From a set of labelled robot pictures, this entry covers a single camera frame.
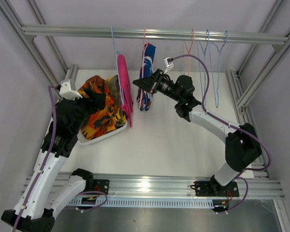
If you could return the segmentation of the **blue white patterned trousers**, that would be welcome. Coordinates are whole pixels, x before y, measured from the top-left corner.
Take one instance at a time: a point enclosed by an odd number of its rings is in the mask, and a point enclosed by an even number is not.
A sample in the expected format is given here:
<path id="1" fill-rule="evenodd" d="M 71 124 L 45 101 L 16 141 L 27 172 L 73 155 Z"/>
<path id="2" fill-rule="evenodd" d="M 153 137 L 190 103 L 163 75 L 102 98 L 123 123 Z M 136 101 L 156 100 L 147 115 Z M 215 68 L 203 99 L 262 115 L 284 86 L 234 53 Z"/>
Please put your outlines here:
<path id="1" fill-rule="evenodd" d="M 150 43 L 147 43 L 147 47 L 145 50 L 145 58 L 144 58 L 144 78 L 149 77 L 153 74 L 153 61 L 155 56 L 156 47 Z M 139 97 L 140 97 L 140 90 L 138 88 L 137 91 L 137 104 L 139 106 Z M 141 111 L 149 111 L 151 103 L 152 103 L 152 94 L 143 91 L 143 99 L 142 99 L 142 109 Z"/>

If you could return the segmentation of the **yellow grey camouflage trousers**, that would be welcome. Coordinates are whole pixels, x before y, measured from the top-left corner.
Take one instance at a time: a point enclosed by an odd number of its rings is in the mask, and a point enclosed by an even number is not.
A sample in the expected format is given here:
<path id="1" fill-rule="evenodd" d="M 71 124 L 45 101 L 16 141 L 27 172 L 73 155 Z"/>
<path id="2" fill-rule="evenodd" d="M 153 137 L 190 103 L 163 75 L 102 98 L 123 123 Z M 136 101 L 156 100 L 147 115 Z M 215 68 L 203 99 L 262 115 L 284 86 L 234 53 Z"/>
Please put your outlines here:
<path id="1" fill-rule="evenodd" d="M 111 96 L 115 99 L 115 103 L 116 103 L 117 107 L 121 108 L 122 101 L 121 101 L 118 76 L 115 75 L 113 77 L 110 77 L 109 79 L 106 79 L 106 82 L 107 82 L 108 87 L 110 89 Z"/>

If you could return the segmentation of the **orange camouflage trousers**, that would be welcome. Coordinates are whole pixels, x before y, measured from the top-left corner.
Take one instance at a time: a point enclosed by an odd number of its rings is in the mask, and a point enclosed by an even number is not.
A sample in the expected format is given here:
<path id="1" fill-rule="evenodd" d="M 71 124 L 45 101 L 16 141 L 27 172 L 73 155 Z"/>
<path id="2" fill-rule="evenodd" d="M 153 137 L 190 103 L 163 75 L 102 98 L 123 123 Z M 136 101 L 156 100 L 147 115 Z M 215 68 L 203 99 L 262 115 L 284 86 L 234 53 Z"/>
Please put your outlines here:
<path id="1" fill-rule="evenodd" d="M 111 96 L 106 79 L 95 75 L 86 80 L 78 92 L 83 97 L 88 98 L 84 92 L 85 88 L 89 88 L 95 93 L 106 94 L 105 108 L 95 114 L 90 115 L 81 128 L 81 132 L 86 139 L 92 140 L 94 138 L 98 138 L 108 132 L 122 127 L 125 124 L 126 114 L 122 108 L 117 107 L 115 99 Z"/>

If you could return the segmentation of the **pink trousers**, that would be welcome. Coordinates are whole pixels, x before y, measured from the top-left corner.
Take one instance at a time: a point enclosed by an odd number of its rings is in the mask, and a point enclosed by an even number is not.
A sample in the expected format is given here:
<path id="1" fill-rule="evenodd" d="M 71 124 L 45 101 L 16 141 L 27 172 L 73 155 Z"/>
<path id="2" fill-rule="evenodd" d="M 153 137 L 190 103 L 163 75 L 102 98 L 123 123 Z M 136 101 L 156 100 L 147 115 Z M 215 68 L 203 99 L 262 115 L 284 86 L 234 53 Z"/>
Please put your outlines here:
<path id="1" fill-rule="evenodd" d="M 133 98 L 131 92 L 130 78 L 128 68 L 124 55 L 120 54 L 117 57 L 117 71 L 121 91 L 121 108 L 124 110 L 128 121 L 129 127 L 133 126 Z"/>

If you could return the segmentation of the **blue hanger of camouflage trousers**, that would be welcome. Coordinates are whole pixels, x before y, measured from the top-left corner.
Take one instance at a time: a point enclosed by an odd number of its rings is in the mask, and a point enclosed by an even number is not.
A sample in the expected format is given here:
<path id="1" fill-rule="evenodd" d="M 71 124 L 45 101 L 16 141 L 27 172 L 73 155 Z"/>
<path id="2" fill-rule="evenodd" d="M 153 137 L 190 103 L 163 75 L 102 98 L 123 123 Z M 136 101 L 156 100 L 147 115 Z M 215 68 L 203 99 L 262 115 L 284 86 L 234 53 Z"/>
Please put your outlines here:
<path id="1" fill-rule="evenodd" d="M 206 59 L 206 53 L 207 53 L 207 48 L 209 45 L 209 38 L 210 38 L 210 31 L 207 29 L 206 30 L 206 34 L 207 34 L 207 39 L 206 39 L 206 45 L 205 47 L 202 46 L 202 43 L 200 41 L 198 41 L 197 43 L 197 54 L 200 54 L 200 51 L 202 53 L 202 62 L 205 64 L 205 59 Z M 203 65 L 200 65 L 199 69 L 203 68 L 203 75 L 201 74 L 201 70 L 199 70 L 199 75 L 200 75 L 200 84 L 201 84 L 201 94 L 202 97 L 204 96 L 205 90 L 206 90 L 206 86 L 207 86 L 207 74 L 205 71 L 205 68 L 203 67 Z"/>

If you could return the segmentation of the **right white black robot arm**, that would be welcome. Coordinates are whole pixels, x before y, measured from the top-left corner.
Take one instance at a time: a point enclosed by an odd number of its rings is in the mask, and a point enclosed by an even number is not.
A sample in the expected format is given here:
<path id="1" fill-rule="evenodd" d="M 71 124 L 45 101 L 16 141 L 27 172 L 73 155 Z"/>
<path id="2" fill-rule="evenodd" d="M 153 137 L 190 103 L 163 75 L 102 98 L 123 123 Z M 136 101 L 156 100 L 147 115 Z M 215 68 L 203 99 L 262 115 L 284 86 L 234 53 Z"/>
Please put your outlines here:
<path id="1" fill-rule="evenodd" d="M 226 193 L 231 182 L 262 154 L 254 127 L 249 123 L 232 125 L 206 111 L 193 95 L 195 88 L 190 76 L 180 75 L 173 82 L 166 73 L 158 69 L 150 77 L 134 80 L 132 83 L 148 93 L 160 92 L 175 100 L 174 108 L 180 118 L 203 127 L 225 144 L 225 163 L 211 177 L 205 189 L 192 187 L 196 195 L 219 196 Z"/>

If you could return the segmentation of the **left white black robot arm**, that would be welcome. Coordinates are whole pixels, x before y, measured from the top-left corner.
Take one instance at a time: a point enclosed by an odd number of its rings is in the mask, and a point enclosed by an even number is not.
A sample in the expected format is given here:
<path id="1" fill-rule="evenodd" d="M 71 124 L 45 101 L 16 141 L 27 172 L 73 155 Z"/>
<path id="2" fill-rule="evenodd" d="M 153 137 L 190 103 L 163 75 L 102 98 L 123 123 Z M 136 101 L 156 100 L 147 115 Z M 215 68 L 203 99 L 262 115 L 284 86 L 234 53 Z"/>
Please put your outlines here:
<path id="1" fill-rule="evenodd" d="M 5 210 L 1 220 L 21 232 L 49 232 L 55 219 L 67 204 L 78 195 L 107 196 L 97 188 L 93 173 L 76 169 L 68 182 L 52 197 L 51 188 L 62 166 L 78 141 L 78 132 L 92 114 L 104 109 L 106 95 L 85 89 L 86 96 L 75 92 L 72 100 L 55 102 L 50 96 L 52 119 L 48 134 L 41 146 L 37 169 L 19 202 Z"/>

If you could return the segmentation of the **white plastic basket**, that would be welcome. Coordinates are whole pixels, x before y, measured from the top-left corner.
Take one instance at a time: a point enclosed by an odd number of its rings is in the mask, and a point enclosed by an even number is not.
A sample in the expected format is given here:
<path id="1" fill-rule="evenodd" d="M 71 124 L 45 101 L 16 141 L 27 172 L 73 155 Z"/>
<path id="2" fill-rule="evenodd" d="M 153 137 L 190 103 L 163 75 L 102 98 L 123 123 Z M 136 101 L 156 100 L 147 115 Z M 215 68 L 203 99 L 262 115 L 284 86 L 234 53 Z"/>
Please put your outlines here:
<path id="1" fill-rule="evenodd" d="M 122 127 L 118 128 L 118 129 L 116 129 L 116 130 L 114 130 L 114 131 L 108 132 L 108 133 L 106 133 L 106 134 L 104 134 L 104 135 L 102 135 L 102 136 L 100 136 L 100 137 L 98 137 L 98 138 L 94 138 L 94 139 L 92 139 L 92 140 L 88 140 L 88 139 L 86 139 L 86 138 L 83 136 L 82 132 L 79 131 L 79 133 L 77 134 L 77 138 L 78 138 L 78 142 L 77 142 L 77 143 L 78 143 L 79 145 L 91 145 L 91 144 L 97 143 L 97 142 L 99 142 L 99 141 L 101 141 L 101 140 L 103 140 L 103 139 L 106 139 L 106 138 L 111 137 L 111 136 L 113 136 L 113 135 L 115 135 L 115 134 L 117 134 L 117 133 L 120 133 L 120 132 L 121 132 L 122 130 L 124 130 L 127 126 L 128 126 L 128 121 L 126 121 L 125 124 L 124 124 Z"/>

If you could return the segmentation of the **aluminium frame left posts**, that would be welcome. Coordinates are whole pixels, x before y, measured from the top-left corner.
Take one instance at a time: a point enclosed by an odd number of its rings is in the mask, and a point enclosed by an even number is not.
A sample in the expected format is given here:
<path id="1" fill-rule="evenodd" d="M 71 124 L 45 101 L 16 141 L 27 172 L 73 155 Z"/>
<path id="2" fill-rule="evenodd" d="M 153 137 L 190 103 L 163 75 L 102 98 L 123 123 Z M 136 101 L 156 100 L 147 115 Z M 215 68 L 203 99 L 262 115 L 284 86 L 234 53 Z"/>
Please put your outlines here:
<path id="1" fill-rule="evenodd" d="M 7 20 L 8 24 L 11 26 L 19 40 L 22 42 L 25 49 L 31 55 L 33 61 L 38 66 L 39 70 L 45 76 L 47 81 L 53 85 L 59 84 L 58 78 L 47 62 L 42 51 L 39 49 L 37 43 L 35 42 L 36 37 L 33 35 L 25 35 L 25 32 L 22 30 L 22 27 L 24 27 L 24 22 L 10 1 L 0 0 L 0 13 Z M 46 36 L 46 41 L 51 52 L 62 68 L 65 77 L 70 79 L 72 83 L 75 83 L 79 66 L 77 64 L 72 64 L 70 67 L 68 67 L 54 38 L 51 36 Z"/>

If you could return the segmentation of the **aluminium frame posts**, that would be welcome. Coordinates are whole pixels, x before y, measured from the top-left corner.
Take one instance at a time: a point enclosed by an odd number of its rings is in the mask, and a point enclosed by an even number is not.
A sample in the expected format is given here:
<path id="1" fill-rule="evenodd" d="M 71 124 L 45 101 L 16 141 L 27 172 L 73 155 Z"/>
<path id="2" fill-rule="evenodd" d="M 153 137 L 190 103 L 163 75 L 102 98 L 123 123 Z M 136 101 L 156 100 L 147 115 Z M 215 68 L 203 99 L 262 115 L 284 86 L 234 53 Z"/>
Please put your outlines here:
<path id="1" fill-rule="evenodd" d="M 270 177 L 290 181 L 290 0 L 281 0 L 279 13 L 268 28 L 282 33 L 284 45 L 257 47 L 238 83 L 244 95 L 238 106 L 252 113 L 259 138 L 272 154 Z"/>
<path id="2" fill-rule="evenodd" d="M 53 85 L 59 84 L 58 78 L 47 62 L 42 51 L 39 49 L 37 43 L 35 42 L 36 37 L 33 35 L 25 35 L 25 32 L 22 30 L 22 27 L 24 27 L 24 22 L 10 1 L 0 0 L 0 13 L 7 20 L 8 24 L 11 26 L 19 40 L 22 42 L 25 49 L 31 55 L 33 61 L 38 66 L 39 70 L 45 76 L 47 81 Z M 79 66 L 77 64 L 72 64 L 70 67 L 68 67 L 54 38 L 51 36 L 46 36 L 46 41 L 51 52 L 62 68 L 65 77 L 70 79 L 72 83 L 75 83 Z"/>

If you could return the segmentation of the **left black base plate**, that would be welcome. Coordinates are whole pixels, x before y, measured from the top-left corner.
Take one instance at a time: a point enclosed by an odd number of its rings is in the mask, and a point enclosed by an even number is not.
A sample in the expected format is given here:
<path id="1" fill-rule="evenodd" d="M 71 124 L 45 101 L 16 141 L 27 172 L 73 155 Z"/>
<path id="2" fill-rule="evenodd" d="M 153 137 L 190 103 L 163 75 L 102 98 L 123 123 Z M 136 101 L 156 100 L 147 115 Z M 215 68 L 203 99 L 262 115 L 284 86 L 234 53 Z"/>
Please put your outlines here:
<path id="1" fill-rule="evenodd" d="M 108 179 L 95 179 L 92 190 L 108 194 L 110 181 Z"/>

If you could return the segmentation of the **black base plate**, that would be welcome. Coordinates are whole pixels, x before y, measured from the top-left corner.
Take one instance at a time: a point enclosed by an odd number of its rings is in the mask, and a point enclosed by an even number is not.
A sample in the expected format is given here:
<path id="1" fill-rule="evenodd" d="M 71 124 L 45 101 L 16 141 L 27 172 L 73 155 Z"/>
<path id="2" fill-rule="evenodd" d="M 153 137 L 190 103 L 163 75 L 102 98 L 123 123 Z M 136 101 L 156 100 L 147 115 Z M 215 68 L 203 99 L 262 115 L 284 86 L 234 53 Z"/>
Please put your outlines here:
<path id="1" fill-rule="evenodd" d="M 232 197 L 239 197 L 238 185 L 235 181 L 226 186 L 213 184 L 211 181 L 195 181 L 190 188 L 195 191 L 197 197 L 227 197 L 228 193 Z"/>
<path id="2" fill-rule="evenodd" d="M 108 194 L 110 181 L 108 179 L 95 179 L 92 190 Z"/>

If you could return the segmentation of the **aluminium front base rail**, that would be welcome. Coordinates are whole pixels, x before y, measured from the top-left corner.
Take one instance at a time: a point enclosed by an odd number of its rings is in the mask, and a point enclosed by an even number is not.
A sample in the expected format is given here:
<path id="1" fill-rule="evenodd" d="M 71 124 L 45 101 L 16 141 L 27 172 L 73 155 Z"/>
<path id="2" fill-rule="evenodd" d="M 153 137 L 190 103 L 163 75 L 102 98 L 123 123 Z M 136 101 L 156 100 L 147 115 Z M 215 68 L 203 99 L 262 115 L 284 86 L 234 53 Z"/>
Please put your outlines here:
<path id="1" fill-rule="evenodd" d="M 146 176 L 121 174 L 94 174 L 95 179 L 110 181 L 109 196 L 122 198 L 194 198 L 190 186 L 204 177 Z M 248 200 L 283 200 L 285 194 L 277 180 L 247 179 Z"/>

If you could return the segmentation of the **aluminium hanging rail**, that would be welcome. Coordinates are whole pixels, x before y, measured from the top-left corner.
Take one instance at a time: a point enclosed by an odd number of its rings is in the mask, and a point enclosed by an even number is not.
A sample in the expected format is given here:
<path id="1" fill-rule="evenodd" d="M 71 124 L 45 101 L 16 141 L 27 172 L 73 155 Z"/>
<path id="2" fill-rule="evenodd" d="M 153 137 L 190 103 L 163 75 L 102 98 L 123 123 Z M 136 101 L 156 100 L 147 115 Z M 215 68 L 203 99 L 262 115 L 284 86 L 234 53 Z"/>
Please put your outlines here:
<path id="1" fill-rule="evenodd" d="M 214 43 L 236 44 L 266 44 L 284 45 L 288 36 L 284 34 L 254 33 L 254 32 L 214 32 L 196 30 L 165 30 L 165 29 L 123 29 L 95 28 L 54 25 L 24 25 L 21 27 L 28 36 L 53 37 L 87 37 L 87 38 L 119 38 L 119 39 L 148 39 L 167 41 L 196 40 Z"/>

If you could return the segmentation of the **aluminium frame right posts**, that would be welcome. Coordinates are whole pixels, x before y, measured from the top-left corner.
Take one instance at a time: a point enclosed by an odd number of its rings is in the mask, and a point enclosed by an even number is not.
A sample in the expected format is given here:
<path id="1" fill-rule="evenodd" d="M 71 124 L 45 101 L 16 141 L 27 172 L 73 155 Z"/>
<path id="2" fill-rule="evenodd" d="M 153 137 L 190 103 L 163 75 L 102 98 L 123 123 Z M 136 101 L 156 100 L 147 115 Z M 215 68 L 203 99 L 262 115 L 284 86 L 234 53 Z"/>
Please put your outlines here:
<path id="1" fill-rule="evenodd" d="M 238 106 L 252 113 L 259 138 L 272 154 L 270 177 L 290 181 L 290 0 L 281 0 L 279 13 L 268 28 L 282 33 L 284 45 L 257 47 L 238 83 L 244 95 Z"/>

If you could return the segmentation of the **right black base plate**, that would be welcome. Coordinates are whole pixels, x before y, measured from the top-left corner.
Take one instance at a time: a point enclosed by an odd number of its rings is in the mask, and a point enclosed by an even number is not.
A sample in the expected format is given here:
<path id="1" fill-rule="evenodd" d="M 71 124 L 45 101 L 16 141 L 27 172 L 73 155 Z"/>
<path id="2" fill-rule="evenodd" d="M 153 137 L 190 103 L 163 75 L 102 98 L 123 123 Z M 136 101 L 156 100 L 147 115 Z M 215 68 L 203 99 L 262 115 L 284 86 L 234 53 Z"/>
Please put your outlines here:
<path id="1" fill-rule="evenodd" d="M 227 197 L 228 193 L 232 197 L 239 197 L 238 185 L 235 181 L 226 186 L 213 184 L 211 181 L 195 181 L 190 188 L 195 191 L 197 197 Z"/>

